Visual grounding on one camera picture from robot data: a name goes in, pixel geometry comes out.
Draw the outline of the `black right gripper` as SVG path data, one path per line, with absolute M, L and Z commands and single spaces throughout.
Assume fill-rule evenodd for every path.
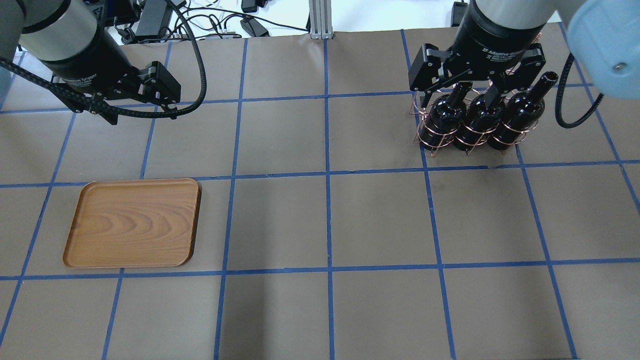
M 534 0 L 471 0 L 446 50 L 420 46 L 408 71 L 409 89 L 426 109 L 434 92 L 462 81 L 492 81 L 500 91 L 525 91 L 546 64 L 542 3 Z

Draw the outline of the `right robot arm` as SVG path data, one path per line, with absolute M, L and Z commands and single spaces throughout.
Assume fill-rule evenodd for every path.
M 447 50 L 423 44 L 409 72 L 412 91 L 432 93 L 459 82 L 491 81 L 489 99 L 529 87 L 542 60 L 525 63 L 553 13 L 569 52 L 609 97 L 640 94 L 640 5 L 637 0 L 471 0 Z

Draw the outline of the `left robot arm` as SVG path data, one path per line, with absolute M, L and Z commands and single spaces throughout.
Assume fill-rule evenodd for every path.
M 82 0 L 1 2 L 1 89 L 12 75 L 75 113 L 176 119 L 181 85 L 159 61 L 137 68 Z

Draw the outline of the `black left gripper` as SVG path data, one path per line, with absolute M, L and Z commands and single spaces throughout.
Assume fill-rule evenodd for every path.
M 133 66 L 121 47 L 105 30 L 96 30 L 86 47 L 74 55 L 53 57 L 46 47 L 32 48 L 32 54 L 74 91 L 65 105 L 74 113 L 89 112 L 117 125 L 118 114 L 106 111 L 108 100 L 130 99 L 160 107 L 181 100 L 181 85 L 160 61 L 146 68 Z

